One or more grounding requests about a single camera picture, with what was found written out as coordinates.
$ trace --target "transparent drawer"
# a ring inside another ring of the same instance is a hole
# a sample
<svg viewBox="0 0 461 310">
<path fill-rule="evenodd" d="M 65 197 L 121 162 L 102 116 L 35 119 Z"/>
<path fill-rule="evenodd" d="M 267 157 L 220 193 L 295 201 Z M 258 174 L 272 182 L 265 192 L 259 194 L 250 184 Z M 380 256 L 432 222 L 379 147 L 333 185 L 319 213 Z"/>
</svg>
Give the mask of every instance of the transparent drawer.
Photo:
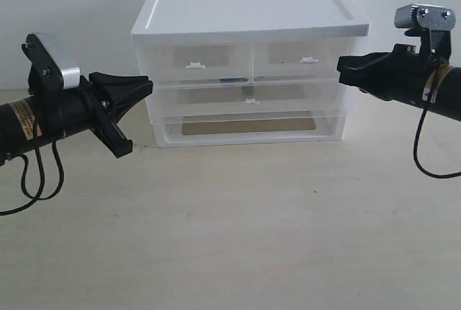
<svg viewBox="0 0 461 310">
<path fill-rule="evenodd" d="M 338 58 L 349 54 L 352 37 L 322 38 L 291 43 L 254 46 L 254 78 L 303 77 L 336 73 Z"/>
<path fill-rule="evenodd" d="M 344 132 L 345 116 L 321 112 L 249 113 L 228 118 L 184 117 L 154 123 L 157 146 L 209 146 L 293 141 L 336 141 Z"/>
<path fill-rule="evenodd" d="M 306 110 L 346 112 L 351 95 L 353 92 L 349 87 L 337 82 L 196 89 L 156 88 L 148 98 L 148 109 L 152 120 L 192 115 Z"/>
<path fill-rule="evenodd" d="M 249 45 L 149 46 L 138 52 L 141 72 L 154 83 L 249 81 Z"/>
</svg>

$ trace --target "wire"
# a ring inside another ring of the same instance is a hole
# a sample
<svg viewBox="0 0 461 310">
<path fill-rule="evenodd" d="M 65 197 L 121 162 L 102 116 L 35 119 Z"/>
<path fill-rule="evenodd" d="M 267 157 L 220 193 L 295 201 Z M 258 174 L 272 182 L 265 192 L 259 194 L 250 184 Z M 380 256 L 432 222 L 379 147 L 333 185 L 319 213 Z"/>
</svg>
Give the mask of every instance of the wire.
<svg viewBox="0 0 461 310">
<path fill-rule="evenodd" d="M 419 120 L 418 129 L 416 130 L 415 141 L 414 141 L 414 144 L 413 144 L 413 160 L 415 161 L 415 164 L 418 167 L 418 169 L 421 172 L 423 172 L 425 175 L 429 176 L 429 177 L 436 178 L 436 179 L 452 179 L 452 178 L 456 178 L 456 177 L 461 177 L 461 172 L 455 172 L 455 173 L 450 173 L 450 174 L 435 174 L 435 173 L 432 173 L 432 172 L 428 171 L 427 169 L 425 169 L 421 165 L 421 162 L 419 161 L 419 157 L 418 157 L 419 140 L 420 140 L 420 137 L 421 137 L 421 131 L 423 129 L 423 124 L 424 124 L 424 121 L 426 119 L 427 112 L 429 111 L 429 108 L 431 106 L 431 101 L 432 101 L 432 98 L 434 96 L 435 89 L 436 89 L 436 87 L 437 87 L 437 85 L 439 83 L 439 80 L 440 80 L 440 70 L 441 70 L 441 68 L 442 68 L 442 63 L 439 61 L 438 64 L 437 64 L 437 71 L 435 73 L 435 77 L 434 77 L 434 80 L 432 82 L 431 91 L 429 92 L 427 102 L 424 105 L 423 112 L 421 114 L 421 119 Z"/>
<path fill-rule="evenodd" d="M 41 196 L 43 194 L 43 190 L 45 189 L 45 168 L 43 166 L 42 154 L 40 153 L 40 147 L 38 145 L 38 140 L 37 140 L 38 139 L 38 136 L 37 136 L 38 135 L 38 133 L 37 133 L 38 121 L 40 120 L 41 116 L 42 116 L 42 112 L 40 111 L 36 115 L 36 118 L 34 119 L 34 124 L 33 124 L 33 128 L 32 128 L 32 139 L 34 141 L 35 156 L 37 158 L 38 174 L 39 174 L 39 177 L 40 177 L 40 185 L 38 187 L 38 191 L 34 196 L 32 196 L 29 193 L 29 191 L 27 190 L 27 187 L 26 187 L 27 173 L 28 173 L 28 170 L 29 170 L 29 159 L 24 154 L 16 156 L 16 157 L 21 158 L 22 161 L 24 161 L 24 169 L 22 171 L 22 176 L 21 176 L 21 190 L 22 190 L 22 193 L 24 193 L 24 195 L 27 196 L 30 199 L 30 201 L 28 203 L 24 204 L 23 206 L 15 208 L 15 209 L 12 209 L 10 211 L 0 211 L 0 216 L 8 216 L 8 215 L 13 215 L 13 214 L 16 214 L 16 213 L 20 213 L 20 212 L 25 211 L 26 209 L 32 207 L 38 201 L 50 200 L 50 199 L 54 198 L 61 191 L 61 189 L 63 187 L 63 184 L 64 184 L 64 168 L 63 168 L 63 164 L 62 164 L 62 161 L 61 161 L 61 157 L 59 156 L 58 147 L 56 146 L 57 139 L 55 139 L 53 141 L 52 150 L 53 150 L 53 156 L 55 158 L 56 165 L 58 167 L 58 172 L 59 172 L 58 186 L 56 187 L 56 189 L 53 191 L 53 193 L 51 195 L 49 195 L 46 198 L 41 198 Z"/>
</svg>

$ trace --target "white storage drawers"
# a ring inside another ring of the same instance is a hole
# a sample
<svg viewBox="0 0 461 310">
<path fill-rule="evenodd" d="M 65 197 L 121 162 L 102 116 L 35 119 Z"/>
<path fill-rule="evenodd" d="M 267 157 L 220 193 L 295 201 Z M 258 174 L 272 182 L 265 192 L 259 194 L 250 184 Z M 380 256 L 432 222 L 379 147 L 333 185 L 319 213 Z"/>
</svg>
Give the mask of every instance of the white storage drawers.
<svg viewBox="0 0 461 310">
<path fill-rule="evenodd" d="M 132 34 L 157 145 L 341 139 L 336 64 L 368 30 L 348 0 L 147 0 Z"/>
</svg>

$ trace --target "white lid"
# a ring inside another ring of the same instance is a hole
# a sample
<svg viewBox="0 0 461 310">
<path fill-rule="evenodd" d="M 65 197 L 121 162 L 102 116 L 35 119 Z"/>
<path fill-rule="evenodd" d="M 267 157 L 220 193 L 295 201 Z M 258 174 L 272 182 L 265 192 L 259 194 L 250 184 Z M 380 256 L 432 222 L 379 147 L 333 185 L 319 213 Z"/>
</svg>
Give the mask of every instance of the white lid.
<svg viewBox="0 0 461 310">
<path fill-rule="evenodd" d="M 277 42 L 368 35 L 349 0 L 146 0 L 133 28 L 160 44 Z"/>
</svg>

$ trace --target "sticker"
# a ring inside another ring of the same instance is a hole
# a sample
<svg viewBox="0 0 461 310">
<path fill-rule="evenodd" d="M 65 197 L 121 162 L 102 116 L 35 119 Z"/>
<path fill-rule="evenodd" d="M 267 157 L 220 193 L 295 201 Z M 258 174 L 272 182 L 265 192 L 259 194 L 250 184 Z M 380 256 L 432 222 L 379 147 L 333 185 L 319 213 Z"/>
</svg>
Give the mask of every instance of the sticker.
<svg viewBox="0 0 461 310">
<path fill-rule="evenodd" d="M 24 131 L 26 139 L 30 141 L 34 138 L 34 112 L 24 99 L 21 101 L 10 103 L 9 105 L 13 109 L 14 114 L 16 114 L 19 124 L 21 124 L 22 130 Z M 37 137 L 40 137 L 41 135 L 42 130 L 40 129 L 40 126 L 37 125 Z"/>
<path fill-rule="evenodd" d="M 439 83 L 437 83 L 434 93 L 432 94 L 431 98 L 431 103 L 435 103 L 435 99 L 437 98 L 437 92 L 442 85 L 442 82 L 444 81 L 445 77 L 454 69 L 453 66 L 450 65 L 442 65 L 440 66 L 440 72 L 439 72 Z M 434 82 L 434 77 L 436 76 L 437 70 L 432 72 L 431 76 L 427 79 L 426 85 L 424 86 L 423 89 L 423 101 L 427 101 L 429 98 L 429 94 L 431 93 L 431 88 L 432 88 L 432 83 Z"/>
</svg>

